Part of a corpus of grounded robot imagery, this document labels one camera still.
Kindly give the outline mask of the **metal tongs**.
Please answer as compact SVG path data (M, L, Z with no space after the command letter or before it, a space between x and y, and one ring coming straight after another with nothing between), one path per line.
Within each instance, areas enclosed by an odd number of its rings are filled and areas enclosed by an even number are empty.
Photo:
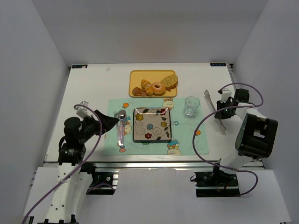
M207 104L209 105L210 109L211 109L213 112L215 112L215 111L216 111L216 108L215 108L215 106L214 106L214 104L213 104L213 102L212 102L212 99L211 99L211 96L210 96L210 93L209 93L208 90L205 90L205 91L204 91L204 96L205 96L205 99L206 99ZM220 130L221 130L222 132L225 132L226 128L225 128L223 122L222 122L220 119L214 119L214 120L215 120L215 122L218 124L218 126L220 127Z

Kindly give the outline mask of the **small brown bread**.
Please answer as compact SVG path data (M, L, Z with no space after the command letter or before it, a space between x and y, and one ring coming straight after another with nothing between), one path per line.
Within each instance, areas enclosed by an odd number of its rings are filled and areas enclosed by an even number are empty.
M142 96L142 97L145 97L147 96L146 92L141 89L141 88L138 88L138 87L135 87L133 90L132 90L132 94L134 96Z

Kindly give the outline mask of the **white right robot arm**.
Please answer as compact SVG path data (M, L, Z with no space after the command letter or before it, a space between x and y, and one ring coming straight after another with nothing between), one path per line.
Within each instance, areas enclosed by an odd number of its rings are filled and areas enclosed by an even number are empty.
M242 120L235 140L235 150L227 157L218 160L219 166L213 167L213 174L232 177L243 165L250 161L268 158L272 153L278 122L262 115L249 101L249 91L236 89L234 96L228 89L219 90L221 100L217 101L219 120L238 116Z

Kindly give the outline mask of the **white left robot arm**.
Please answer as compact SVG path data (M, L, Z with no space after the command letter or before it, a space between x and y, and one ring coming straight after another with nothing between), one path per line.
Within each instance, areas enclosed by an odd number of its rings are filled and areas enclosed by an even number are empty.
M64 136L58 144L58 187L44 219L45 224L76 224L76 217L89 187L97 183L96 166L86 162L85 143L93 136L110 131L118 118L109 117L98 110L89 115L77 111L77 117L64 122Z

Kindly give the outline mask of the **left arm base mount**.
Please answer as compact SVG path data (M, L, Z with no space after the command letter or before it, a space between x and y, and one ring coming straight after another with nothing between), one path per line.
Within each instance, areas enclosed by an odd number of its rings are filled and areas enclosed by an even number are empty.
M86 192L87 195L113 195L116 185L113 184L114 172L98 168L93 163L85 163L80 172L85 172L92 177L92 182Z

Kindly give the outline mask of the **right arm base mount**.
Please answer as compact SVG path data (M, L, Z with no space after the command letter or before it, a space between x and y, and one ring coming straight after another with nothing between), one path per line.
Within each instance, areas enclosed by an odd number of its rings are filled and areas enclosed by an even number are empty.
M190 182L195 183L197 198L240 196L236 175L217 181L213 172L195 172L190 177Z

